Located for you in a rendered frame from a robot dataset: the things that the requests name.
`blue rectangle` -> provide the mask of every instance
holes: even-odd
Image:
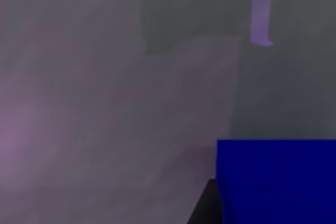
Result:
[[[217,143],[225,224],[336,224],[336,141]]]

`purple object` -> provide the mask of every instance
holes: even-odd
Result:
[[[273,45],[268,38],[271,0],[252,0],[250,41],[264,47]]]

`gray surface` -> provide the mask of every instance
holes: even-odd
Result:
[[[227,134],[239,40],[149,57],[139,9],[1,0],[1,223],[186,223]]]

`purple tape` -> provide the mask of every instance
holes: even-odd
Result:
[[[250,41],[264,47],[273,45],[268,37],[271,0],[252,0]]]

